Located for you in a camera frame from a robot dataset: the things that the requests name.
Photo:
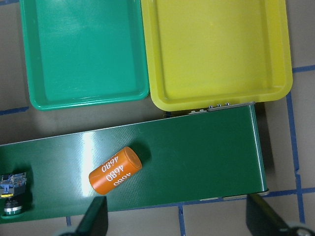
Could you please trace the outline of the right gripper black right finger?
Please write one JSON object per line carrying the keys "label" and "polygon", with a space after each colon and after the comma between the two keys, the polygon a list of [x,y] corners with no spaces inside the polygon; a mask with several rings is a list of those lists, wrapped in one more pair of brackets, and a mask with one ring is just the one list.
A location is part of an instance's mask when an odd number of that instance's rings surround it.
{"label": "right gripper black right finger", "polygon": [[295,229],[269,206],[258,194],[248,194],[246,226],[252,236],[294,236]]}

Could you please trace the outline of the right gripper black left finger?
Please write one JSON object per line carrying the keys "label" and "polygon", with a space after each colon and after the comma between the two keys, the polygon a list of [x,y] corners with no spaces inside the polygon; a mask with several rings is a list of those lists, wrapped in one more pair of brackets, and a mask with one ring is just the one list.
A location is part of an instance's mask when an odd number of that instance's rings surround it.
{"label": "right gripper black left finger", "polygon": [[108,231],[107,199],[95,197],[88,207],[80,224],[76,228],[75,236],[105,236]]}

